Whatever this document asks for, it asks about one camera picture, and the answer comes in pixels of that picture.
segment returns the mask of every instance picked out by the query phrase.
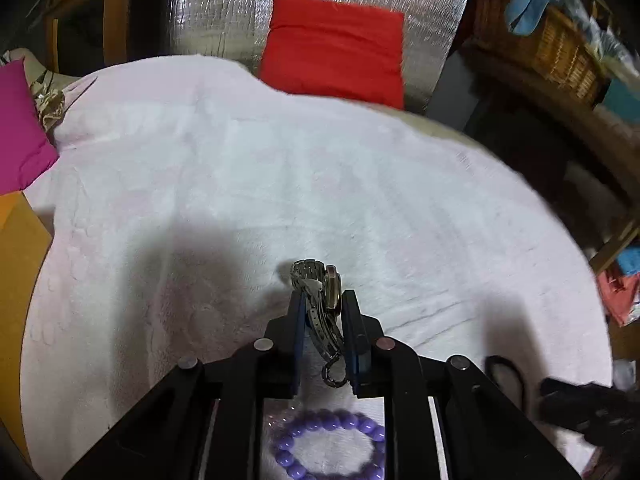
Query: magenta pillow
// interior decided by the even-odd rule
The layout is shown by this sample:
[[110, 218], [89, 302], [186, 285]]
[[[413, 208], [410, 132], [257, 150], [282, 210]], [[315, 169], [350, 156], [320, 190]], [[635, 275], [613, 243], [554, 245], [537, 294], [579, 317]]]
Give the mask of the magenta pillow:
[[56, 160], [38, 122], [23, 60], [0, 66], [0, 195], [25, 189]]

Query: red pillow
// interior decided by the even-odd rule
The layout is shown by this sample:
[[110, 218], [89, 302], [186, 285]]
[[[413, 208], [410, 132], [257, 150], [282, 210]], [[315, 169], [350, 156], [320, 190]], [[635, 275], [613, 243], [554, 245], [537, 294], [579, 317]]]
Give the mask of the red pillow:
[[0, 195], [25, 189], [58, 160], [38, 122], [22, 63], [0, 67]]
[[291, 94], [404, 109], [402, 24], [392, 10], [327, 0], [273, 0], [260, 79]]

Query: wristwatch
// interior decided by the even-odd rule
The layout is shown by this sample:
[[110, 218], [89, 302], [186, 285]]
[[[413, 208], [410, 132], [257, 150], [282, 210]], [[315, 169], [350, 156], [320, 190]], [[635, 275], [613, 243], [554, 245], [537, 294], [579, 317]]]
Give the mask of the wristwatch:
[[290, 275], [293, 287], [305, 295], [306, 327], [318, 353], [326, 361], [322, 380], [332, 388], [340, 388], [347, 379], [335, 381], [329, 377], [329, 368], [344, 352], [344, 340], [337, 325], [342, 299], [340, 274], [335, 266], [325, 267], [318, 260], [299, 260], [291, 266]]

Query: white blanket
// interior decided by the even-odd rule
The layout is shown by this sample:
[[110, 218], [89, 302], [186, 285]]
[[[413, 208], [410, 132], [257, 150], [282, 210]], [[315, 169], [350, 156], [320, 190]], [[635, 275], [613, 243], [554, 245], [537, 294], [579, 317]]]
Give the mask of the white blanket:
[[[411, 121], [431, 135], [212, 57], [98, 72], [26, 193], [55, 228], [22, 352], [36, 471], [59, 479], [180, 356], [261, 336], [300, 258], [336, 265], [363, 313], [422, 355], [501, 354], [532, 389], [548, 375], [609, 384], [593, 276], [562, 224], [491, 155]], [[351, 406], [348, 388], [322, 386], [312, 348], [305, 359], [292, 406]], [[379, 403], [358, 409], [382, 421]], [[268, 423], [285, 412], [271, 403]], [[353, 472], [368, 444], [338, 433], [301, 442], [303, 463]], [[584, 465], [577, 438], [558, 445]], [[283, 476], [268, 452], [263, 469]]]

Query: brown basket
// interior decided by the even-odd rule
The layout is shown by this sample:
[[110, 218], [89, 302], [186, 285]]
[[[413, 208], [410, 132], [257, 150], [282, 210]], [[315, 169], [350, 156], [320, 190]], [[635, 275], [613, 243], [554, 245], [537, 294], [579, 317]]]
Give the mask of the brown basket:
[[530, 36], [516, 36], [504, 21], [510, 0], [475, 1], [474, 41], [479, 47], [534, 70], [562, 91], [593, 105], [607, 79], [568, 17], [548, 6]]

